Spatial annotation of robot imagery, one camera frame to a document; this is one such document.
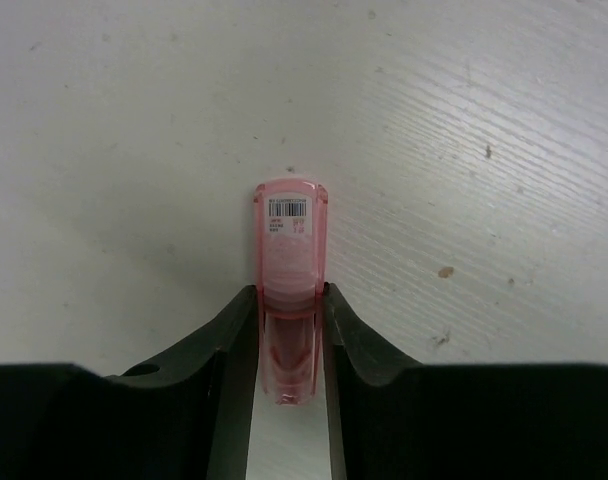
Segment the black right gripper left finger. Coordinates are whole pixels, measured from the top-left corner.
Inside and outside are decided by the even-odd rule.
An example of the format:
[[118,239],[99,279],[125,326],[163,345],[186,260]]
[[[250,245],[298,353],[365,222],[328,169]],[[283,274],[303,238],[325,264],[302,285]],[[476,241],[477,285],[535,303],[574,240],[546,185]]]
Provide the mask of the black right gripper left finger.
[[120,375],[0,365],[0,479],[242,479],[257,294]]

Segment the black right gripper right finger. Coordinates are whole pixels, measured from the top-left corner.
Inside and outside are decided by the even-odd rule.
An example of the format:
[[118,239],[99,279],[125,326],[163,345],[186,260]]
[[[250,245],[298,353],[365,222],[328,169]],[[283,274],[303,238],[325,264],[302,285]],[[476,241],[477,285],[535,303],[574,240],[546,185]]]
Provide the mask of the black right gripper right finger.
[[336,479],[608,479],[608,365],[427,365],[323,295]]

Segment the pink translucent highlighter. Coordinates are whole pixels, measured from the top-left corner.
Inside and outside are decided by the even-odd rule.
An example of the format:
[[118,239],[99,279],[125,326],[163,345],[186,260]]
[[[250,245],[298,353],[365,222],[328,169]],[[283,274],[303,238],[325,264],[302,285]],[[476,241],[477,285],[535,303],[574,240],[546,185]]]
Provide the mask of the pink translucent highlighter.
[[278,405],[302,405],[317,385],[328,192],[276,179],[258,185],[253,206],[262,387]]

